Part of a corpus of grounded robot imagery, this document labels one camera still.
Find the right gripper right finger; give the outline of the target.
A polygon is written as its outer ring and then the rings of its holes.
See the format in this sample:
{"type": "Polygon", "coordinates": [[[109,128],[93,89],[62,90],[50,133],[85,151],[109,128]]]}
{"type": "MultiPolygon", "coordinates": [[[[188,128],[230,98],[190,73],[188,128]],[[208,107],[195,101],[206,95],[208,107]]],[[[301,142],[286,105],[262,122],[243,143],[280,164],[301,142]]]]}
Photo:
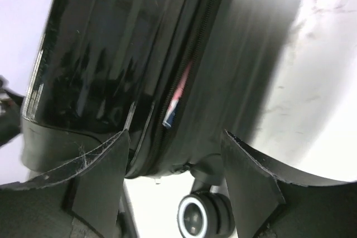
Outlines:
{"type": "Polygon", "coordinates": [[[293,168],[226,130],[221,156],[239,237],[356,237],[356,182],[293,168]]]}

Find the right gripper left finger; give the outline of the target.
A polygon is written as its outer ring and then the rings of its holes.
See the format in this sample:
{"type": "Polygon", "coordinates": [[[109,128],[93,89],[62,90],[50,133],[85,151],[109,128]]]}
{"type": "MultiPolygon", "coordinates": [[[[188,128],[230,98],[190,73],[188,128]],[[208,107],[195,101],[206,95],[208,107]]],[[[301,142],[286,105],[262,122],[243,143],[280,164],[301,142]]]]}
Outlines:
{"type": "Polygon", "coordinates": [[[1,237],[113,237],[129,134],[26,182],[1,185],[1,237]]]}

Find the pink navy floral garment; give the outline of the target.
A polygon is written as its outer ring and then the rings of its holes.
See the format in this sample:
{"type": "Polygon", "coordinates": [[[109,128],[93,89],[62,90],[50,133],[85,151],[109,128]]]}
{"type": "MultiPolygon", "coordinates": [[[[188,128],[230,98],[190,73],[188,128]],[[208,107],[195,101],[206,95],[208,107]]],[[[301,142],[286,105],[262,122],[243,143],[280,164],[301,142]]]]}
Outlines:
{"type": "Polygon", "coordinates": [[[176,89],[174,91],[174,94],[173,94],[173,97],[170,101],[170,104],[167,108],[167,111],[166,111],[166,114],[165,114],[165,117],[164,117],[164,120],[162,122],[162,125],[167,128],[167,129],[170,129],[173,125],[173,120],[174,120],[174,117],[175,117],[175,112],[176,112],[176,107],[182,97],[182,93],[184,91],[184,87],[185,87],[185,84],[186,84],[186,81],[187,81],[187,77],[189,75],[189,71],[191,69],[191,65],[192,65],[192,62],[189,62],[184,73],[182,74],[181,78],[180,78],[180,81],[178,83],[178,85],[176,86],[176,89]]]}

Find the white suitcase with dark lining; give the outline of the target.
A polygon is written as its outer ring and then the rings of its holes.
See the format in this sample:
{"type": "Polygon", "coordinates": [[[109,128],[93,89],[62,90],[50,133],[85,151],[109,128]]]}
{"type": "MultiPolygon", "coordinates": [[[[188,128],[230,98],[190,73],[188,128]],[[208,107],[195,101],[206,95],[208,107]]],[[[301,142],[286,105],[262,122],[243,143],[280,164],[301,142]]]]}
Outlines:
{"type": "Polygon", "coordinates": [[[223,131],[247,143],[258,136],[300,2],[52,0],[22,107],[23,164],[47,172],[126,130],[128,179],[219,176],[223,131]]]}

